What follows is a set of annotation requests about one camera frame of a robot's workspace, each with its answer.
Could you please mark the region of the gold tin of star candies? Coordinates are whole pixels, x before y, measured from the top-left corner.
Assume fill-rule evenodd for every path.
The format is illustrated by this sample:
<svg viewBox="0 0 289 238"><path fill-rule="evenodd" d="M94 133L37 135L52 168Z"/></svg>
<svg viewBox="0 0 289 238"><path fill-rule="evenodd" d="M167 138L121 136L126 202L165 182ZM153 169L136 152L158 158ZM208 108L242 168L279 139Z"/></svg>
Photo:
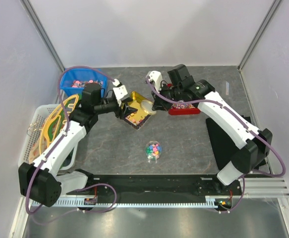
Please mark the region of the gold tin of star candies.
<svg viewBox="0 0 289 238"><path fill-rule="evenodd" d="M129 99L127 103L121 105L122 110L128 109L127 112L129 112L123 120L135 130L139 130L152 116L148 111L143 109L142 102L144 101L147 104L153 103L136 91L130 93Z"/></svg>

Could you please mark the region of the round wooden jar lid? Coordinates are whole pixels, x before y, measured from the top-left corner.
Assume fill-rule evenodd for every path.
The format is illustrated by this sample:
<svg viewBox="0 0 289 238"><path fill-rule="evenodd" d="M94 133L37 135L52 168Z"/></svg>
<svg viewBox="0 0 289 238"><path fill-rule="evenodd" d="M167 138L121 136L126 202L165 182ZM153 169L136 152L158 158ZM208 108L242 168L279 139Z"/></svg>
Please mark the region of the round wooden jar lid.
<svg viewBox="0 0 289 238"><path fill-rule="evenodd" d="M149 100L142 100L140 108L148 115L155 115L157 112L153 110L153 103Z"/></svg>

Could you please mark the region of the blue plastic bin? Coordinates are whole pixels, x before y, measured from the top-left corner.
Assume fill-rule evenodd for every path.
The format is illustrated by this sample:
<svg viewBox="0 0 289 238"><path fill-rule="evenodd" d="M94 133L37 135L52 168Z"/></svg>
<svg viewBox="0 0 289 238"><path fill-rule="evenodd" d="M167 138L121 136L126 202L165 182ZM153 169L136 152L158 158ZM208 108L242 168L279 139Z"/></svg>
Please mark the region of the blue plastic bin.
<svg viewBox="0 0 289 238"><path fill-rule="evenodd" d="M108 81L109 78L103 74L93 69L80 67L70 69L62 76L60 89L69 97L75 94L81 95L87 83L98 83L102 88L101 96L104 97L108 88Z"/></svg>

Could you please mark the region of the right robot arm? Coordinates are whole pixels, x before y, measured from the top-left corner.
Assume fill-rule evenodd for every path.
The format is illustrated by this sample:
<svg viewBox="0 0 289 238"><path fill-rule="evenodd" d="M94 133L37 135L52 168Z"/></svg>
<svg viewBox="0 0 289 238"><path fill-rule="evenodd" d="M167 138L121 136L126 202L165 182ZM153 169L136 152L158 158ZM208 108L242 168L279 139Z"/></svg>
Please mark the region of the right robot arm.
<svg viewBox="0 0 289 238"><path fill-rule="evenodd" d="M216 194L224 195L233 181L248 174L269 155L272 133L260 130L240 116L208 81L195 81L185 65L175 66L168 75L171 87L162 84L159 71L150 71L146 76L154 97L152 109L166 111L172 104L192 104L212 119L238 148L212 184Z"/></svg>

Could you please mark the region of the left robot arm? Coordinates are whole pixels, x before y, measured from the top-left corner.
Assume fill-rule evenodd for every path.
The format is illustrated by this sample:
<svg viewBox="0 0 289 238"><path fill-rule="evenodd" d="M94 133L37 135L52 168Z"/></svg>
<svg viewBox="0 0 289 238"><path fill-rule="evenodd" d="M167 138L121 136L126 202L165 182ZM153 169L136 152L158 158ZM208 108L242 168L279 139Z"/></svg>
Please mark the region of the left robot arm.
<svg viewBox="0 0 289 238"><path fill-rule="evenodd" d="M136 111L128 105L131 99L126 86L117 79L113 86L111 97L103 98L99 84L87 84L81 100L67 116L64 130L33 163L20 165L20 192L27 202L33 200L51 207L63 194L80 191L89 195L94 191L94 182L88 179L88 172L77 170L62 176L58 172L70 152L96 124L99 115L114 113L117 118L124 119Z"/></svg>

